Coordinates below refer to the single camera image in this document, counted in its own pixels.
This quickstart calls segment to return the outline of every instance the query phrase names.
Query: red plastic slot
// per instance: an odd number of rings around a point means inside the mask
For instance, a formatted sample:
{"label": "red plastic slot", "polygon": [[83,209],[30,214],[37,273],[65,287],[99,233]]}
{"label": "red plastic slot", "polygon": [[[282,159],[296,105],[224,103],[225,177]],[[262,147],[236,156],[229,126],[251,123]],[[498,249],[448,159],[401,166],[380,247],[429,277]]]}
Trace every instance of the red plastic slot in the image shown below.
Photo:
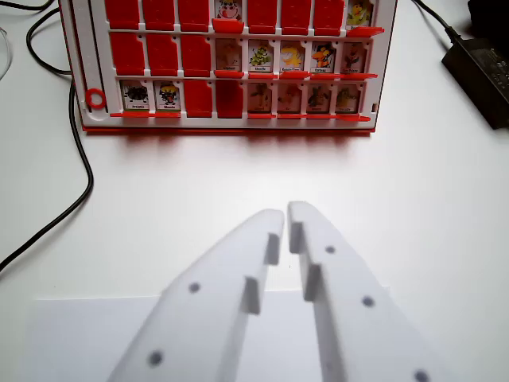
{"label": "red plastic slot", "polygon": [[302,70],[296,70],[294,72],[281,72],[279,73],[279,78],[283,80],[303,80],[311,76],[309,72],[304,72]]}
{"label": "red plastic slot", "polygon": [[371,118],[359,114],[336,114],[336,119],[348,122],[369,122]]}
{"label": "red plastic slot", "polygon": [[334,119],[336,116],[332,114],[307,114],[307,119]]}
{"label": "red plastic slot", "polygon": [[110,33],[111,54],[119,76],[143,76],[143,43],[134,33]]}
{"label": "red plastic slot", "polygon": [[282,0],[282,33],[306,36],[308,34],[310,15],[311,0]]}
{"label": "red plastic slot", "polygon": [[278,114],[280,119],[300,119],[305,118],[306,114]]}
{"label": "red plastic slot", "polygon": [[184,81],[185,109],[188,117],[212,117],[212,89],[205,80]]}
{"label": "red plastic slot", "polygon": [[344,0],[315,0],[315,36],[339,36]]}
{"label": "red plastic slot", "polygon": [[249,78],[272,80],[274,78],[278,78],[278,75],[273,73],[249,73]]}
{"label": "red plastic slot", "polygon": [[385,29],[379,26],[358,26],[347,30],[347,37],[373,37],[383,32],[385,32]]}
{"label": "red plastic slot", "polygon": [[138,0],[105,0],[105,3],[111,29],[138,29]]}
{"label": "red plastic slot", "polygon": [[155,112],[150,113],[149,111],[124,111],[123,113],[112,113],[110,117],[121,117],[121,118],[180,118],[180,112]]}
{"label": "red plastic slot", "polygon": [[233,70],[215,70],[214,74],[217,78],[242,78],[244,72],[235,72]]}
{"label": "red plastic slot", "polygon": [[212,68],[210,44],[204,36],[181,35],[182,65],[186,77],[209,77]]}
{"label": "red plastic slot", "polygon": [[247,118],[249,118],[249,119],[271,119],[271,118],[276,118],[276,115],[274,115],[274,114],[255,114],[255,113],[249,113],[247,115]]}
{"label": "red plastic slot", "polygon": [[362,81],[367,80],[368,78],[376,78],[378,74],[374,73],[350,73],[350,74],[340,74],[340,78],[342,80],[350,80],[350,81]]}
{"label": "red plastic slot", "polygon": [[274,34],[278,17],[278,0],[249,0],[247,24],[249,33]]}
{"label": "red plastic slot", "polygon": [[342,74],[336,73],[320,73],[320,74],[312,74],[311,80],[335,80],[336,78],[341,78]]}
{"label": "red plastic slot", "polygon": [[178,70],[177,44],[169,34],[149,33],[146,35],[152,76],[176,76]]}
{"label": "red plastic slot", "polygon": [[178,0],[178,15],[183,32],[208,31],[208,0]]}
{"label": "red plastic slot", "polygon": [[238,81],[216,81],[218,118],[242,118],[243,90]]}
{"label": "red plastic slot", "polygon": [[173,1],[143,0],[143,16],[148,30],[173,30],[175,23]]}
{"label": "red plastic slot", "polygon": [[213,18],[212,26],[216,33],[241,34],[244,31],[243,22],[226,18]]}

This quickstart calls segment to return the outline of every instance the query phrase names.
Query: screw hole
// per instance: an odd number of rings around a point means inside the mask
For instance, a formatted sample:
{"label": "screw hole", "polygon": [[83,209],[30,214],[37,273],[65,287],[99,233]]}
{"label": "screw hole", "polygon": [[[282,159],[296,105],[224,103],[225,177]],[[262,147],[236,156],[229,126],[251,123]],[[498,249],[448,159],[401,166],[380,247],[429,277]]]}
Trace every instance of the screw hole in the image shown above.
{"label": "screw hole", "polygon": [[417,371],[414,376],[417,382],[429,382],[428,374],[423,370]]}
{"label": "screw hole", "polygon": [[363,298],[363,304],[368,308],[371,308],[375,305],[375,300],[369,296]]}
{"label": "screw hole", "polygon": [[149,365],[155,368],[159,366],[162,362],[162,352],[156,350],[149,355]]}
{"label": "screw hole", "polygon": [[189,285],[189,290],[191,293],[196,293],[198,290],[200,290],[201,285],[199,283],[192,283]]}

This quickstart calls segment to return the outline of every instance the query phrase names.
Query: cartoon character picture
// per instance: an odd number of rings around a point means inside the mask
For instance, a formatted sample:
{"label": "cartoon character picture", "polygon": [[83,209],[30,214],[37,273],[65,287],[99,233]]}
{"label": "cartoon character picture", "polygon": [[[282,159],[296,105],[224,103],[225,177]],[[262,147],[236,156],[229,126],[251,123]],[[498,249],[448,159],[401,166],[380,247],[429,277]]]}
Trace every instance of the cartoon character picture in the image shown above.
{"label": "cartoon character picture", "polygon": [[149,110],[149,94],[140,81],[120,81],[122,100],[126,110]]}
{"label": "cartoon character picture", "polygon": [[304,48],[298,41],[281,42],[281,71],[304,70]]}
{"label": "cartoon character picture", "polygon": [[267,40],[249,40],[249,71],[272,72],[273,48]]}
{"label": "cartoon character picture", "polygon": [[356,26],[371,24],[373,4],[369,0],[351,0],[348,3],[347,29],[354,29]]}
{"label": "cartoon character picture", "polygon": [[300,113],[301,97],[301,89],[296,84],[280,84],[278,113]]}
{"label": "cartoon character picture", "polygon": [[331,91],[326,85],[314,84],[309,86],[308,113],[328,113],[331,103]]}
{"label": "cartoon character picture", "polygon": [[218,38],[216,40],[216,59],[218,70],[240,71],[242,48],[233,38]]}
{"label": "cartoon character picture", "polygon": [[336,113],[356,113],[359,109],[360,90],[357,85],[342,85],[338,89]]}
{"label": "cartoon character picture", "polygon": [[330,42],[313,42],[311,73],[332,73],[336,50]]}
{"label": "cartoon character picture", "polygon": [[242,20],[242,0],[216,0],[216,18]]}
{"label": "cartoon character picture", "polygon": [[172,81],[155,81],[154,94],[156,96],[156,108],[161,111],[180,111],[181,98],[178,88]]}
{"label": "cartoon character picture", "polygon": [[252,113],[270,113],[272,106],[272,91],[265,83],[247,85],[247,111]]}
{"label": "cartoon character picture", "polygon": [[364,71],[366,53],[366,49],[360,42],[345,42],[340,71],[344,74],[362,73]]}

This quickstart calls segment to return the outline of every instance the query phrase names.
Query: guess who game board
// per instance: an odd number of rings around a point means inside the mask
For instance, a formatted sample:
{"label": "guess who game board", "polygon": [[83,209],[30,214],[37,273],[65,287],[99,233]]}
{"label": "guess who game board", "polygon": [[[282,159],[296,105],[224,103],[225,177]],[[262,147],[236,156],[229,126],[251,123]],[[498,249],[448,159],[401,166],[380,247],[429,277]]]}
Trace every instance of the guess who game board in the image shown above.
{"label": "guess who game board", "polygon": [[374,131],[396,0],[60,0],[86,131]]}

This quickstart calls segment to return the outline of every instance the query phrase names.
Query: black cable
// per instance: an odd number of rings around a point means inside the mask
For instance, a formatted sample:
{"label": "black cable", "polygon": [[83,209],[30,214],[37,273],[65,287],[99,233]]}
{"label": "black cable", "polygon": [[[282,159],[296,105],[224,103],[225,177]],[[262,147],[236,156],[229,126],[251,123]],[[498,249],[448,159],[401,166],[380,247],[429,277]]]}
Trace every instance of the black cable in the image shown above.
{"label": "black cable", "polygon": [[41,26],[41,24],[43,22],[45,22],[46,20],[48,20],[51,16],[53,16],[54,14],[58,14],[59,10],[58,8],[55,8],[54,10],[50,10],[47,14],[45,14],[40,20],[38,20],[34,25],[32,25],[29,29],[29,31],[27,32],[26,34],[26,46],[27,48],[29,49],[29,52],[30,54],[32,55],[33,59],[35,61],[37,61],[37,63],[42,66],[44,69],[47,69],[49,70],[50,72],[53,72],[55,74],[72,74],[70,70],[62,70],[62,69],[58,69],[58,68],[55,68],[54,66],[48,64],[47,62],[44,62],[38,55],[37,53],[35,53],[35,51],[33,50],[33,47],[32,47],[32,38],[33,38],[33,32],[35,32],[35,30],[37,28],[39,28],[39,26]]}
{"label": "black cable", "polygon": [[17,4],[16,2],[3,2],[0,1],[0,6],[8,6],[9,8],[16,8],[17,10],[45,10],[53,4],[55,0],[48,0],[42,6],[25,6],[23,4]]}
{"label": "black cable", "polygon": [[453,44],[455,41],[461,40],[461,36],[456,32],[456,30],[454,30],[454,28],[451,25],[447,24],[447,22],[445,22],[445,20],[441,18],[437,12],[435,12],[434,10],[429,8],[424,2],[422,2],[422,0],[412,0],[412,1],[417,6],[420,6],[423,10],[428,12],[431,16],[436,18],[438,22],[440,22],[443,25],[443,27],[445,28],[445,32],[447,33]]}
{"label": "black cable", "polygon": [[[41,64],[44,68],[48,69],[51,72],[56,74],[65,74],[68,71],[60,70],[54,68],[53,66],[42,61],[37,54],[31,49],[31,39],[29,38],[29,34],[33,33],[33,31],[42,23],[44,20],[48,19],[48,14],[46,14],[41,20],[39,20],[32,28],[30,28],[27,34],[27,45],[29,46],[30,53],[36,59],[36,61]],[[78,127],[76,125],[75,120],[75,97],[76,97],[76,88],[74,83],[71,83],[71,89],[69,91],[69,122],[71,123],[71,131],[72,136],[74,137],[74,142],[76,143],[76,147],[78,148],[78,152],[80,153],[81,161],[87,171],[87,187],[83,191],[80,197],[76,199],[74,203],[72,203],[65,211],[63,211],[59,216],[49,222],[46,226],[44,226],[39,232],[33,235],[30,239],[26,241],[23,245],[21,245],[16,251],[7,256],[2,262],[0,262],[0,273],[6,268],[9,264],[11,264],[19,255],[21,255],[24,251],[30,248],[34,243],[36,243],[44,234],[50,231],[53,227],[59,224],[63,219],[65,219],[72,211],[74,211],[78,206],[80,206],[91,194],[92,189],[94,188],[94,174],[92,173],[92,168],[90,163],[88,162],[87,155],[85,154],[85,150],[80,141],[80,134],[78,133]]]}

